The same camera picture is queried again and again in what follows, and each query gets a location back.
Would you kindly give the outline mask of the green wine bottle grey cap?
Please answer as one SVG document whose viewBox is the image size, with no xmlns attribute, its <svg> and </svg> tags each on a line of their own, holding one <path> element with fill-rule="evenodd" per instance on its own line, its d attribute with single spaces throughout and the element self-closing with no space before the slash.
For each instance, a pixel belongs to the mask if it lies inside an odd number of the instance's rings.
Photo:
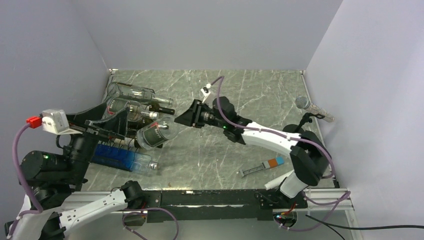
<svg viewBox="0 0 424 240">
<path fill-rule="evenodd" d="M 144 122 L 141 121 L 128 121 L 127 123 L 127 132 L 136 132 L 139 129 L 144 127 Z"/>
</svg>

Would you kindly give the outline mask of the clear glass bottle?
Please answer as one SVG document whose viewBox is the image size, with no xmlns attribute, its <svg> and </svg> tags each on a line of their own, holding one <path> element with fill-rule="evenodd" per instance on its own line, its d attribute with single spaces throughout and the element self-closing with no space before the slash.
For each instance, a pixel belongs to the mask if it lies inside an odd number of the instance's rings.
<svg viewBox="0 0 424 240">
<path fill-rule="evenodd" d="M 151 88 L 145 88 L 123 82 L 112 82 L 107 87 L 109 97 L 122 98 L 139 103 L 158 103 L 172 106 L 174 100 L 169 97 L 158 95 Z"/>
</svg>

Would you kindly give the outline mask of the clear labelled bottle silver cap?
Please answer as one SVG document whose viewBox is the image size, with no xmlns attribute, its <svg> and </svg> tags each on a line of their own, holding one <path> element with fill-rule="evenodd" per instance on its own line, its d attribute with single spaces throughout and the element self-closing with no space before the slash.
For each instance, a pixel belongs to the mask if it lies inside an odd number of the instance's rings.
<svg viewBox="0 0 424 240">
<path fill-rule="evenodd" d="M 175 117 L 165 115 L 136 132 L 137 144 L 146 150 L 158 147 L 172 140 L 179 132 Z"/>
</svg>

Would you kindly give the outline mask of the blue square glass bottle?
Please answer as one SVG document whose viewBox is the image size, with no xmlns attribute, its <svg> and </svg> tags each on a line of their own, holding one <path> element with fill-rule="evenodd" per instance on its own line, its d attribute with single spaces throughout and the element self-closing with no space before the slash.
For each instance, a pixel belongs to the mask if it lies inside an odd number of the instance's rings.
<svg viewBox="0 0 424 240">
<path fill-rule="evenodd" d="M 98 144 L 91 162 L 127 172 L 146 175 L 158 169 L 158 163 L 144 153 L 124 147 Z"/>
</svg>

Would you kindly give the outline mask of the dark green wine bottle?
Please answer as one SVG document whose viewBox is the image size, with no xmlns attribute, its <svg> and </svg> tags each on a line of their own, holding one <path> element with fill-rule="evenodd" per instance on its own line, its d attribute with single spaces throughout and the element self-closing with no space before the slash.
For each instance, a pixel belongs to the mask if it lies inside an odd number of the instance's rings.
<svg viewBox="0 0 424 240">
<path fill-rule="evenodd" d="M 139 145 L 135 138 L 125 137 L 124 139 L 112 138 L 110 140 L 110 144 L 113 147 L 121 148 L 121 149 L 141 149 L 142 147 Z"/>
</svg>

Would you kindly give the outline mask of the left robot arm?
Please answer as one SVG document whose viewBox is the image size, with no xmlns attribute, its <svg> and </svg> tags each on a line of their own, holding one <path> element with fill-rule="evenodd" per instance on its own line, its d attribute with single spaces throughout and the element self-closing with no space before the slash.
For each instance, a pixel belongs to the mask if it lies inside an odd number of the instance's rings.
<svg viewBox="0 0 424 240">
<path fill-rule="evenodd" d="M 107 104 L 67 114 L 62 109 L 47 109 L 27 119 L 12 145 L 13 163 L 25 198 L 15 220 L 6 223 L 9 240 L 62 240 L 71 231 L 111 212 L 138 210 L 146 206 L 137 181 L 128 181 L 106 197 L 68 212 L 62 212 L 65 200 L 87 182 L 85 177 L 99 142 L 124 139 L 130 109 L 125 107 L 104 117 Z M 18 159 L 18 142 L 24 130 L 42 127 L 57 137 L 69 135 L 62 154 L 40 150 Z"/>
</svg>

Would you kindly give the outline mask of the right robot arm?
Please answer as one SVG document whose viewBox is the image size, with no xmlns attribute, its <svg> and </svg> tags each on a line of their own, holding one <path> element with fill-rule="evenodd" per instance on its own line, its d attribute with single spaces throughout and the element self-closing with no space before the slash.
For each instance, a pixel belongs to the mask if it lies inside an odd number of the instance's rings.
<svg viewBox="0 0 424 240">
<path fill-rule="evenodd" d="M 283 132 L 264 127 L 238 115 L 226 97 L 219 97 L 207 105 L 195 99 L 191 106 L 175 118 L 175 123 L 202 128 L 205 125 L 221 128 L 228 140 L 272 150 L 288 157 L 293 172 L 277 184 L 276 202 L 288 208 L 296 196 L 309 186 L 317 186 L 330 164 L 330 154 L 318 137 L 311 131 Z"/>
</svg>

